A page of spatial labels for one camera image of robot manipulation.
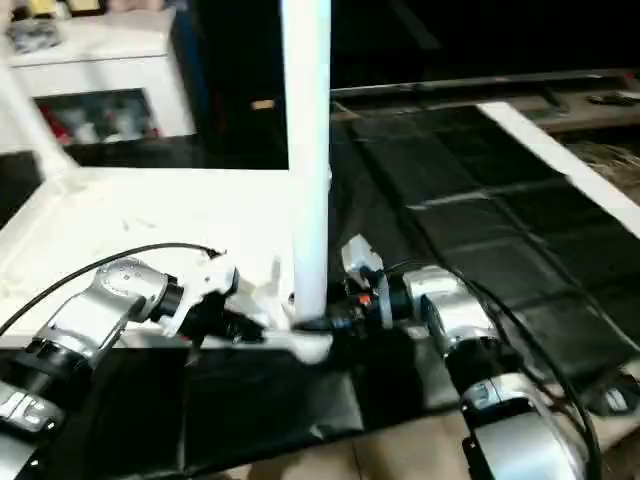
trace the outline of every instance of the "cable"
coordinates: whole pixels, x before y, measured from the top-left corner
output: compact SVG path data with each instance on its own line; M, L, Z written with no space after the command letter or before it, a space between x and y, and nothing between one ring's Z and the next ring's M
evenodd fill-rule
M60 287L62 287L63 285L66 285L67 283L78 278L79 276L84 275L85 273L88 273L92 270L95 270L96 268L99 268L103 265L106 265L107 263L111 263L120 258L128 257L130 255L135 255L136 253L147 252L150 250L160 250L163 248L186 248L190 250L200 250L205 252L209 256L209 258L215 258L220 255L220 253L218 253L212 248L205 247L202 245L196 245L193 243L181 243L181 242L165 242L165 243L154 243L150 245L143 245L141 247L132 248L129 250L125 250L124 252L110 255L108 257L103 258L102 260L93 262L92 264L87 265L86 267L82 267L81 269L76 270L73 273L70 273L66 277L61 278L56 283L54 283L50 287L47 287L38 295L33 297L22 308L20 308L16 313L14 313L6 322L4 322L2 326L0 326L0 337L4 335L7 332L7 330L9 330L25 313L27 313L29 310L35 307L38 303L40 303L46 297L51 295L53 292L58 290Z

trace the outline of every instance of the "tile floor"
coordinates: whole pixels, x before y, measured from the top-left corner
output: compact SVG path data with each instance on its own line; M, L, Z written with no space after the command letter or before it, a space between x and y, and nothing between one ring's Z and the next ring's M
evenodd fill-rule
M603 448L639 419L596 419ZM211 480L468 480L459 414L431 417L375 434L243 466Z

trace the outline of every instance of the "white pole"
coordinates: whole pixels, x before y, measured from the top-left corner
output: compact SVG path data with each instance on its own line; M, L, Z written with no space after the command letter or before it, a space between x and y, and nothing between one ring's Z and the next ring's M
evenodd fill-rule
M329 193L331 0L281 0L295 321L324 314Z
M38 170L46 180L78 164L60 147L33 100L23 90L5 56L8 46L0 44L0 107L19 125L33 150Z

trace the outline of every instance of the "black tablecloth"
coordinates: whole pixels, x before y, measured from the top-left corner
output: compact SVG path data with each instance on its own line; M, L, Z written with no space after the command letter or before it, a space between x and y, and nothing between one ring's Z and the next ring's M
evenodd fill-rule
M336 123L331 157L333 273L352 235L387 265L433 259L428 235L574 378L632 357L603 315L640 337L640 242L476 109ZM111 354L43 457L47 478L194 478L456 402L430 340L402 331L370 338L339 367L257 351L185 364L180 350Z

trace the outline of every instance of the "white tabletop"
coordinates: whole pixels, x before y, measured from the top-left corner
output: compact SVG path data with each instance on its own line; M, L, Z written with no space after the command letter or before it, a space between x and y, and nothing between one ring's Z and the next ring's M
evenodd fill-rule
M244 280L265 285L281 270L286 285L289 187L286 171L82 168L49 180L0 231L0 318L62 276L149 243L180 241L227 250ZM138 258L179 279L206 259L196 251L173 249ZM91 277L61 288L9 334L33 334Z
M59 21L60 45L22 55L13 53L7 63L26 67L166 55L174 16L174 9L132 10Z

